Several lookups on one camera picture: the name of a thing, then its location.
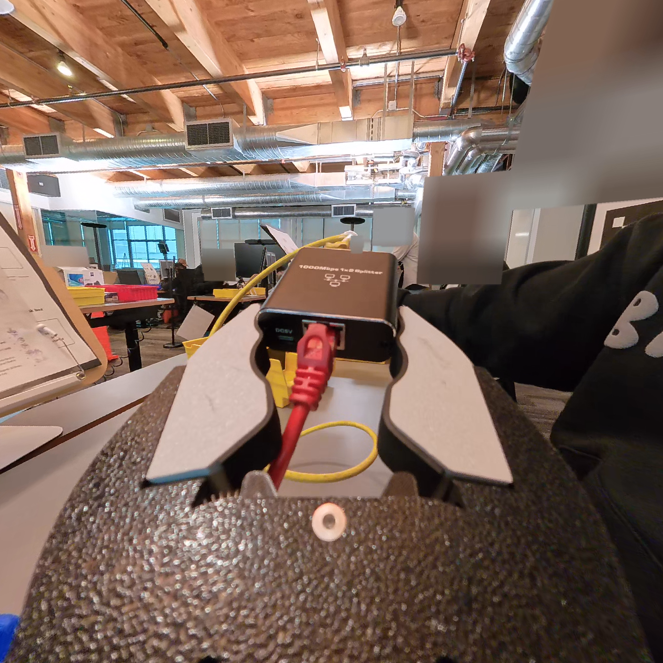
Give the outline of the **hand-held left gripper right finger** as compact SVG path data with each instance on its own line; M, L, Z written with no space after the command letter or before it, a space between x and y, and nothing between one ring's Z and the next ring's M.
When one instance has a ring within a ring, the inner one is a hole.
M398 319L378 427L381 461L422 498L448 497L455 480L511 487L473 363L411 308L401 306Z

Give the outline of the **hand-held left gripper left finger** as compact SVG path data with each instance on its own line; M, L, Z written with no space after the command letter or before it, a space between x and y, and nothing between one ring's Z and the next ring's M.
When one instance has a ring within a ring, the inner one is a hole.
M146 472L150 484L203 479L214 493L235 492L277 458L282 433L259 309L238 313L187 360Z

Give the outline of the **black network splitter box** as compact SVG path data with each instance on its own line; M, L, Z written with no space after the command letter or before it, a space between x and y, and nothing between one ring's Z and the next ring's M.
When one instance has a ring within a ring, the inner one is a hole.
M311 324L336 330L336 357L383 363L397 331L391 253L302 248L257 314L267 347L294 352Z

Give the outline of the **person's right forearm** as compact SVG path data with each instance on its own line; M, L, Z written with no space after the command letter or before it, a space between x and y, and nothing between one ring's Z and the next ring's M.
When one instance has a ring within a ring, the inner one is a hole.
M572 391L619 316L662 269L662 214L622 228L599 251L502 273L498 285L398 291L407 306L494 377Z

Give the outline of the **grey desk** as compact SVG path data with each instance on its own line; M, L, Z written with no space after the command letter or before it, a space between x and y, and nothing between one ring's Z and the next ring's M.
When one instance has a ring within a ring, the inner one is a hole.
M57 426L58 443L1 472L1 614L18 615L30 578L50 529L72 489L105 443L141 402L186 357L176 357L14 415L8 426ZM339 361L317 411L307 426L351 420L377 433L388 365ZM339 427L307 435L292 458L295 471L336 472L364 459L370 439L354 428ZM376 460L357 477L318 485L284 480L283 497L377 497L391 476Z

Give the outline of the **yellow plastic bin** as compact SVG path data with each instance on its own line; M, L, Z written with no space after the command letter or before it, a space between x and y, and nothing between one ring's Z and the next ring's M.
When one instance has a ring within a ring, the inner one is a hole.
M290 404L297 369L295 352L276 352L268 350L270 368L267 380L271 387L273 399L278 408L284 409Z

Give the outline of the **wooden top table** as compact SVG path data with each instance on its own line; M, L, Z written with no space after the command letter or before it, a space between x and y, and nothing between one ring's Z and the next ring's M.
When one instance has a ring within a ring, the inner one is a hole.
M128 369L130 372L134 372L143 367L137 321L147 319L148 313L155 312L159 307L170 306L174 303L173 298L156 298L82 306L80 311L87 317L89 325L93 329L113 324L118 324L123 329L128 352Z

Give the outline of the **red plastic basket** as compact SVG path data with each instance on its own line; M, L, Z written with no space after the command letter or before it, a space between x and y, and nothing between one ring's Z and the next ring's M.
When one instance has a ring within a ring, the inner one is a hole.
M109 302L129 303L156 300L159 286L153 285L104 285Z

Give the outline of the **black screen on stand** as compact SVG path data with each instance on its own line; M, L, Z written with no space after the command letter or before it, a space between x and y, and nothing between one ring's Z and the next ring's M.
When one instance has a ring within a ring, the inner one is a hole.
M236 278L250 279L263 270L266 247L263 244L235 243Z

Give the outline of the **person in black hoodie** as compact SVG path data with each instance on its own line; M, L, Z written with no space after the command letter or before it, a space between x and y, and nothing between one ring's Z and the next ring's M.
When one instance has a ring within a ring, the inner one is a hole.
M654 661L662 661L662 214L571 264L562 357L579 372L558 446L618 549Z

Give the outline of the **wooden instruction board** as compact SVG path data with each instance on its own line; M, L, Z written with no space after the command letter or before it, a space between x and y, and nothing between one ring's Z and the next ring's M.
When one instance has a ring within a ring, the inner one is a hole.
M62 280L1 217L1 415L92 385L107 366Z
M295 241L288 233L281 231L278 228L274 228L266 223L261 223L260 226L261 230L263 230L273 240L273 242L280 247L279 249L267 248L269 253L275 254L277 260L290 253L297 252L300 249L300 247L297 246Z

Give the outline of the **white blue cardboard box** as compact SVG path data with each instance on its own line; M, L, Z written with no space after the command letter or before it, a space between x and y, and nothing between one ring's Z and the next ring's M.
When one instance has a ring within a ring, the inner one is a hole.
M68 287L104 286L104 272L83 267L56 267L56 272Z

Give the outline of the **silver ventilation duct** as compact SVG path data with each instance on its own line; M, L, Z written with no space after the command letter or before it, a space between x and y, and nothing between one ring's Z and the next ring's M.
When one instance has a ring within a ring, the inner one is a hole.
M479 127L489 141L515 141L516 120L475 118L413 121L387 115L284 127L241 127L230 119L192 121L183 132L149 132L76 142L60 133L30 135L20 145L1 147L1 166L27 172L175 169L262 162L333 162L392 157L428 143L454 141Z
M313 203L392 203L413 201L416 193L398 178L316 172L246 177L144 180L110 184L113 195L133 201L138 210L244 208Z

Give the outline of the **black wall speaker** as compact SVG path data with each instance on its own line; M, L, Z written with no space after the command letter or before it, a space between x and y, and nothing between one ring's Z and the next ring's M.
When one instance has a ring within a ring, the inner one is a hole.
M60 181L56 175L29 172L27 174L27 186L31 194L49 198L60 198L62 196Z

